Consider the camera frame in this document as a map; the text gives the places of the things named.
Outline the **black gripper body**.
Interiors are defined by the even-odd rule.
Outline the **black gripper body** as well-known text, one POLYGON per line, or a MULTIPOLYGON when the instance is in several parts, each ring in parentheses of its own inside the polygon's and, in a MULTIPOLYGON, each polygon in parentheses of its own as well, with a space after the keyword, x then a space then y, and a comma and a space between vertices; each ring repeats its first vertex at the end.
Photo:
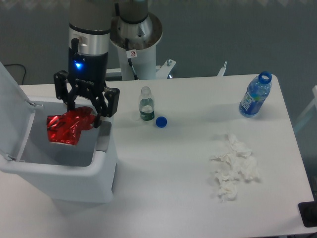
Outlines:
POLYGON ((72 89, 67 100, 74 101, 77 96, 103 101, 101 93, 106 79, 108 53, 87 55, 68 52, 68 82, 72 89))

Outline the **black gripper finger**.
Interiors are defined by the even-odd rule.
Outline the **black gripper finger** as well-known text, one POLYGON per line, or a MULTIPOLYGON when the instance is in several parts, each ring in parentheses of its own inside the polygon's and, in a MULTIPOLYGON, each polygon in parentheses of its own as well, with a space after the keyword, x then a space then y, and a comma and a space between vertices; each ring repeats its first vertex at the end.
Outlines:
POLYGON ((101 117, 110 118, 118 108, 120 90, 118 88, 105 87, 103 92, 93 95, 93 106, 97 115, 94 121, 94 128, 101 125, 101 117))
POLYGON ((75 100, 79 91, 79 79, 75 78, 65 70, 55 73, 53 77, 56 98, 63 100, 63 102, 67 105, 68 111, 75 110, 75 100))

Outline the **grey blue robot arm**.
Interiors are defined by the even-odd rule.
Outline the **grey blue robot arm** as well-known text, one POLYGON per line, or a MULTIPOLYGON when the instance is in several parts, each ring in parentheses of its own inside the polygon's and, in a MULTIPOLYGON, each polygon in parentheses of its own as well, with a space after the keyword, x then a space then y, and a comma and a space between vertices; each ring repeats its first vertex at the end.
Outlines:
POLYGON ((97 116, 95 128, 102 117, 116 113, 119 90, 106 85, 108 47, 115 35, 128 49, 138 40, 128 37, 129 28, 137 30, 149 22, 146 0, 72 0, 69 9, 68 71, 54 74, 56 97, 75 110, 78 96, 90 100, 97 116))

